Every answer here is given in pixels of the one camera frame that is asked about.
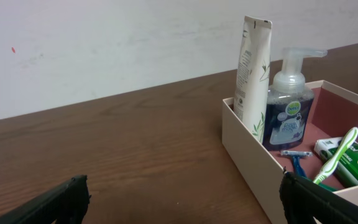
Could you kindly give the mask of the green white soap box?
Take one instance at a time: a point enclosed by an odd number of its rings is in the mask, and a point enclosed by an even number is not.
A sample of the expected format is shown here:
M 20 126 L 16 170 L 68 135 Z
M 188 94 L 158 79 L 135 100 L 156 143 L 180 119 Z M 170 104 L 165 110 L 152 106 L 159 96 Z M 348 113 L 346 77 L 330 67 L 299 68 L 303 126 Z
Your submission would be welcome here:
M 317 140 L 314 151 L 323 162 L 326 162 L 335 154 L 341 141 L 342 137 Z M 335 175 L 345 187 L 358 185 L 358 142 L 355 141 L 342 155 Z

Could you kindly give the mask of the white floral cone tube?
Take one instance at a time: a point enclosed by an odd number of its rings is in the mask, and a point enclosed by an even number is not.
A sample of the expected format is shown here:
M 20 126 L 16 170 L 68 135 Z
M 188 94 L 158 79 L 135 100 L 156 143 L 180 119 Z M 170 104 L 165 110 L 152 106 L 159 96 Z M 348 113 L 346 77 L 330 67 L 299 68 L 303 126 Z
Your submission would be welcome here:
M 271 36 L 271 21 L 244 17 L 234 113 L 258 142 L 264 137 Z

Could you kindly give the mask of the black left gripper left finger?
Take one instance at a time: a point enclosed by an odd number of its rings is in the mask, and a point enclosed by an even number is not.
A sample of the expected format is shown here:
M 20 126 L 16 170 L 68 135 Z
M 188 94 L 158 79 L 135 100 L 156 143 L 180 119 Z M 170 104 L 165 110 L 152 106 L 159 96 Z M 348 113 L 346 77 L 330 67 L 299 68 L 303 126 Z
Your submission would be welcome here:
M 90 204 L 86 175 L 76 175 L 0 216 L 0 224 L 81 224 Z

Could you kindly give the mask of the blue hand soap bottle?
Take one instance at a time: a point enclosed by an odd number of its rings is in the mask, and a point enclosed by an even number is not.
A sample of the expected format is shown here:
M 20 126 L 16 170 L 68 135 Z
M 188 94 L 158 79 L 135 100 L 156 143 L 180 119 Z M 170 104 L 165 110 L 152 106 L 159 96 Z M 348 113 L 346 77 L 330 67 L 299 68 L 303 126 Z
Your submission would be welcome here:
M 268 88 L 263 146 L 281 151 L 303 142 L 314 92 L 301 72 L 305 57 L 325 57 L 327 50 L 285 48 L 282 69 Z

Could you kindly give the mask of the blue disposable razor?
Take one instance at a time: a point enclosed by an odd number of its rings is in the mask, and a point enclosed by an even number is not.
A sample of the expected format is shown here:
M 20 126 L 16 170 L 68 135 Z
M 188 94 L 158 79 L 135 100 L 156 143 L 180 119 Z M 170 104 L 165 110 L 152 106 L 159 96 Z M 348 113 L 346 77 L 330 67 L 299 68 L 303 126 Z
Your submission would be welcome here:
M 313 156 L 312 152 L 283 150 L 280 151 L 280 155 L 289 157 L 292 161 L 295 173 L 299 176 L 307 178 L 306 173 L 301 166 L 300 160 L 307 157 L 312 157 Z

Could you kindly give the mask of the green white toothbrush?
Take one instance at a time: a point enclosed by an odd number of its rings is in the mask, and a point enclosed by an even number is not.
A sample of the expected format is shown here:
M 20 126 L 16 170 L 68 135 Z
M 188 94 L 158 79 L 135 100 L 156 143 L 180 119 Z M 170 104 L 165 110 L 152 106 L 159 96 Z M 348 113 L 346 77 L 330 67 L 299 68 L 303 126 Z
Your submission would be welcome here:
M 337 168 L 340 158 L 346 152 L 346 150 L 353 145 L 358 137 L 358 128 L 353 127 L 345 134 L 342 138 L 337 151 L 333 154 L 333 156 L 322 166 L 318 175 L 313 179 L 314 184 L 320 184 L 326 178 L 328 178 Z

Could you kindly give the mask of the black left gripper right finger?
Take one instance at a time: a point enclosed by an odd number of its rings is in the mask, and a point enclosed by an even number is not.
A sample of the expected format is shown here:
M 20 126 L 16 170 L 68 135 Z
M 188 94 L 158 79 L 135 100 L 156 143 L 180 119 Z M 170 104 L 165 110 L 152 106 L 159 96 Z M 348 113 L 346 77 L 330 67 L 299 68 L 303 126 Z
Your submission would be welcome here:
M 292 172 L 284 173 L 279 193 L 289 224 L 358 224 L 357 205 Z

